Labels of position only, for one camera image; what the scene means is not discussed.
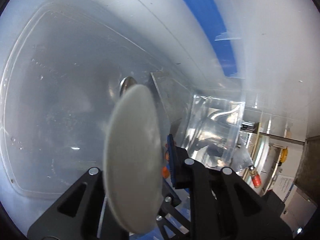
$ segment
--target orange part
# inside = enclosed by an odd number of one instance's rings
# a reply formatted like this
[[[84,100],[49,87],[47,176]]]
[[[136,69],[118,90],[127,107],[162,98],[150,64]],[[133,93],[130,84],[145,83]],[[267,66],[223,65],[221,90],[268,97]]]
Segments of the orange part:
[[[258,187],[261,186],[261,179],[260,179],[260,175],[259,174],[257,174],[254,177],[251,177],[251,179],[252,179],[252,183],[253,183],[255,188],[258,188]]]
[[[167,167],[162,168],[162,177],[167,179],[170,176],[170,171],[167,169]]]

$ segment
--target blue component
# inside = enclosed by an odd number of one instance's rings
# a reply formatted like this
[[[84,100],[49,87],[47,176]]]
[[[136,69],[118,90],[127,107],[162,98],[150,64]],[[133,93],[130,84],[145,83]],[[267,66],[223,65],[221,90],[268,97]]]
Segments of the blue component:
[[[230,40],[215,41],[215,38],[227,31],[214,0],[184,0],[190,11],[201,25],[211,43],[223,73],[231,77],[237,73],[236,60]]]
[[[170,171],[170,178],[172,186],[176,186],[176,176],[175,176],[175,170],[174,170],[174,161],[175,161],[175,154],[176,154],[176,148],[174,145],[174,140],[172,137],[172,134],[169,134],[167,136],[167,145],[168,145],[168,155],[169,155],[169,171]]]

